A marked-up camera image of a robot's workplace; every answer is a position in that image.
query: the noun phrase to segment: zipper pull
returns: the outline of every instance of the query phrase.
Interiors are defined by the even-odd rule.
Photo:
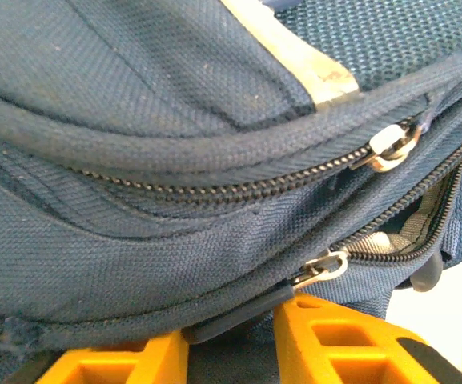
[[[338,278],[348,268],[349,255],[347,250],[326,250],[318,258],[306,262],[300,269],[300,274],[291,280],[293,290]]]
[[[290,300],[297,290],[315,282],[338,278],[348,268],[348,255],[346,250],[335,252],[326,250],[320,257],[306,262],[294,278],[280,282],[270,290],[224,314],[185,328],[183,330],[185,340],[193,345],[215,338]]]
[[[400,124],[386,126],[373,136],[369,141],[372,153],[355,163],[352,170],[368,164],[376,172],[387,172],[401,164],[416,146],[422,130],[420,125],[404,129]]]

